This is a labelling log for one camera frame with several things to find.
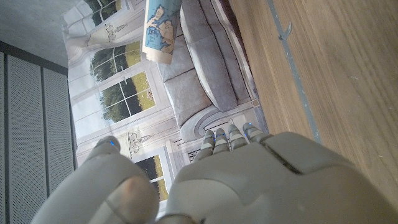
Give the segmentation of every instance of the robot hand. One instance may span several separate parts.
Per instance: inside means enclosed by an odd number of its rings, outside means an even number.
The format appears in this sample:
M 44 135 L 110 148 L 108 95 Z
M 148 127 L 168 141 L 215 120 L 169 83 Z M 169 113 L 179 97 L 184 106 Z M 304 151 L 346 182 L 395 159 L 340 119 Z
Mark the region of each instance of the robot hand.
M 207 131 L 157 223 L 394 223 L 397 212 L 346 159 L 294 133 L 249 123 Z
M 347 160 L 298 134 L 249 123 L 207 131 L 177 174 L 157 223 L 393 223 L 398 214 Z M 32 223 L 153 223 L 159 208 L 143 171 L 102 139 Z

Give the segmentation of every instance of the gray sofa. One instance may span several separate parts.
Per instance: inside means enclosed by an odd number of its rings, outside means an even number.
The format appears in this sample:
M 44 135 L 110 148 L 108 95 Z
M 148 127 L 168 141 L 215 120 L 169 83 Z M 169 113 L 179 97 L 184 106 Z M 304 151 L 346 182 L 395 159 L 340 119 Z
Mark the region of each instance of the gray sofa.
M 180 135 L 201 138 L 210 116 L 229 111 L 249 94 L 236 54 L 210 0 L 183 0 L 170 65 L 158 63 Z

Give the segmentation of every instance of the window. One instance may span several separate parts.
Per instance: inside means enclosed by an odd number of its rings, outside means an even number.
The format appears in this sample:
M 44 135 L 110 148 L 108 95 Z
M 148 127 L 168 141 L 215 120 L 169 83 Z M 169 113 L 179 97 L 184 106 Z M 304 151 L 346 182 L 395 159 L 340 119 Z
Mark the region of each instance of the window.
M 172 184 L 165 150 L 162 147 L 132 158 L 132 161 L 144 171 L 150 182 L 155 186 L 159 194 L 160 210 L 165 207 L 165 201 L 169 198 L 168 190 Z
M 114 123 L 155 106 L 145 72 L 103 90 L 100 100 L 103 118 Z
M 139 161 L 136 164 L 145 172 L 150 182 L 155 186 L 155 189 L 159 194 L 159 201 L 167 200 L 169 193 L 167 193 L 166 190 L 166 183 L 164 182 L 162 164 L 160 163 L 159 155 Z
M 91 59 L 90 75 L 102 82 L 141 61 L 139 41 L 96 52 Z
M 121 9 L 121 0 L 100 0 L 99 2 L 97 0 L 84 0 L 84 2 L 87 3 L 92 11 L 90 16 L 95 26 L 100 25 Z

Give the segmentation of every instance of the map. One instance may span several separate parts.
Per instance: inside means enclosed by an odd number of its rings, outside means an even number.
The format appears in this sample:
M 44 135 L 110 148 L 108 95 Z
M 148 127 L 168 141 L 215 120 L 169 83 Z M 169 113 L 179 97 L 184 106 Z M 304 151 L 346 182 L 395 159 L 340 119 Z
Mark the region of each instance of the map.
M 172 54 L 180 7 L 181 0 L 148 0 L 146 47 Z

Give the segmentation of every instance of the gray panel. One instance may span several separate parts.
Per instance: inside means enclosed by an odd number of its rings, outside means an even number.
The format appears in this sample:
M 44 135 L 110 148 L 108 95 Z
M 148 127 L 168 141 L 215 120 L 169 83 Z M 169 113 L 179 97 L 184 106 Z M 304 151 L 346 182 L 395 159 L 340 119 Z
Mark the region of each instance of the gray panel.
M 50 192 L 73 172 L 68 78 L 44 69 L 44 102 Z
M 5 223 L 5 187 L 4 187 L 4 54 L 0 52 L 0 223 Z
M 30 223 L 47 198 L 40 67 L 8 61 L 10 223 Z

